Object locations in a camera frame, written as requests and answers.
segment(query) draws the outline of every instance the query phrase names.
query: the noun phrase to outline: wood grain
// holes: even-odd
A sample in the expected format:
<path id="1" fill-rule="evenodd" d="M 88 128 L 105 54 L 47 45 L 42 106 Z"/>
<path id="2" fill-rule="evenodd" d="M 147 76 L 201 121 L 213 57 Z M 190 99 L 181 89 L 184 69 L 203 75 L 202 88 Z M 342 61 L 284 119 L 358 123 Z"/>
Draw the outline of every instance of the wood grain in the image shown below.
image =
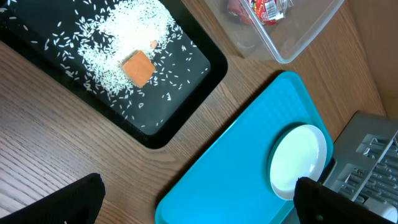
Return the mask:
<path id="1" fill-rule="evenodd" d="M 333 139 L 357 110 L 384 115 L 347 3 L 288 65 L 241 58 L 204 1 L 185 4 L 229 72 L 156 151 L 0 43 L 0 217 L 97 172 L 106 186 L 97 223 L 153 223 L 156 202 L 278 70 L 301 75 Z"/>

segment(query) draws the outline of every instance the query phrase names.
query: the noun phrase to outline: blue plastic tray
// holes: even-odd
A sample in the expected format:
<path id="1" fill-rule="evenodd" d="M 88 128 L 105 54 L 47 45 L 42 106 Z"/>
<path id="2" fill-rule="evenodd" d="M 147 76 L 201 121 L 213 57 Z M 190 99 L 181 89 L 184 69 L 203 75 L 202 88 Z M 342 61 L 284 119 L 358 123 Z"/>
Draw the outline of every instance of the blue plastic tray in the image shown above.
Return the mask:
<path id="1" fill-rule="evenodd" d="M 267 179 L 267 160 L 281 134 L 305 123 L 333 141 L 300 77 L 279 75 L 196 161 L 159 203 L 157 224 L 280 223 L 293 201 L 276 196 Z"/>

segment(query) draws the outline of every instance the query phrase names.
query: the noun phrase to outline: clear plastic container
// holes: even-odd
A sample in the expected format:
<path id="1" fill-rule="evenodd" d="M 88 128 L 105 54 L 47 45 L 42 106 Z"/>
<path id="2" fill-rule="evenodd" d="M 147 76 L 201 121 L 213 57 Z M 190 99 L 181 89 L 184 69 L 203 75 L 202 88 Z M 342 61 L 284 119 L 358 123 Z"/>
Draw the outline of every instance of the clear plastic container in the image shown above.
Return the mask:
<path id="1" fill-rule="evenodd" d="M 290 63 L 326 26 L 344 0 L 292 0 L 285 18 L 262 25 L 248 0 L 240 0 L 251 25 L 228 12 L 229 0 L 206 0 L 207 5 L 245 58 Z"/>

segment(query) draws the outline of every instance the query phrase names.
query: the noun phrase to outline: orange sponge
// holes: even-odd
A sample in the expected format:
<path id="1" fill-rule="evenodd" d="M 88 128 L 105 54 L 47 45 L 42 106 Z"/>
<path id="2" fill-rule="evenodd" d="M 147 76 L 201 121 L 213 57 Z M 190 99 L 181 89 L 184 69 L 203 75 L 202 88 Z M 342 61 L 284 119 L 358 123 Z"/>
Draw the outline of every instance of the orange sponge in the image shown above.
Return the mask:
<path id="1" fill-rule="evenodd" d="M 123 64 L 122 69 L 136 86 L 142 88 L 151 78 L 155 66 L 142 51 L 138 50 Z"/>

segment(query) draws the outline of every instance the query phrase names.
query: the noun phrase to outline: tray rim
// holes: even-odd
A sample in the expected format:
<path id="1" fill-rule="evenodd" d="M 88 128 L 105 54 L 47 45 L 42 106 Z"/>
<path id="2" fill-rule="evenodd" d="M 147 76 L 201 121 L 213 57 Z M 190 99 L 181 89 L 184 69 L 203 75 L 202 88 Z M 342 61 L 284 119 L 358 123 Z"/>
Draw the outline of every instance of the tray rim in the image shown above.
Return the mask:
<path id="1" fill-rule="evenodd" d="M 203 78 L 198 86 L 187 96 L 184 102 L 174 112 L 174 114 L 165 122 L 157 133 L 148 135 L 133 126 L 130 122 L 125 121 L 120 114 L 116 114 L 110 107 L 106 106 L 100 99 L 90 93 L 86 93 L 83 86 L 77 85 L 73 80 L 65 78 L 64 72 L 49 62 L 29 46 L 23 40 L 20 40 L 16 34 L 7 28 L 3 28 L 0 24 L 0 41 L 15 50 L 30 63 L 36 65 L 47 75 L 63 85 L 74 95 L 82 99 L 90 105 L 94 110 L 108 118 L 116 126 L 119 126 L 134 139 L 149 149 L 159 149 L 164 147 L 180 130 L 185 122 L 204 102 L 210 93 L 222 81 L 228 71 L 228 61 L 220 48 L 213 42 L 210 36 L 202 28 L 199 22 L 194 18 L 181 0 L 159 0 L 169 10 L 172 17 L 195 43 L 202 54 L 210 62 L 210 72 Z M 9 8 L 7 0 L 0 0 L 0 6 Z"/>

